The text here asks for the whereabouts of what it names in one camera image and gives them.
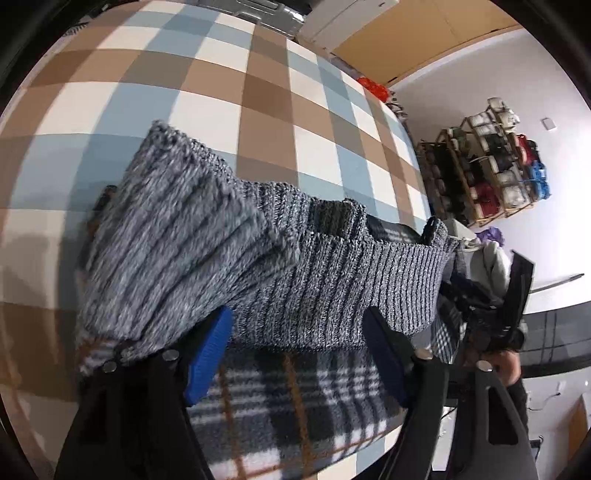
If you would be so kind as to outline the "person right hand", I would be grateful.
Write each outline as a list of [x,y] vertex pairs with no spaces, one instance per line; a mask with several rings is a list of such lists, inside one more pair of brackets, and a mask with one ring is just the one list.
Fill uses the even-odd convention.
[[513,350],[486,353],[482,359],[493,366],[505,387],[516,384],[522,376],[520,355]]

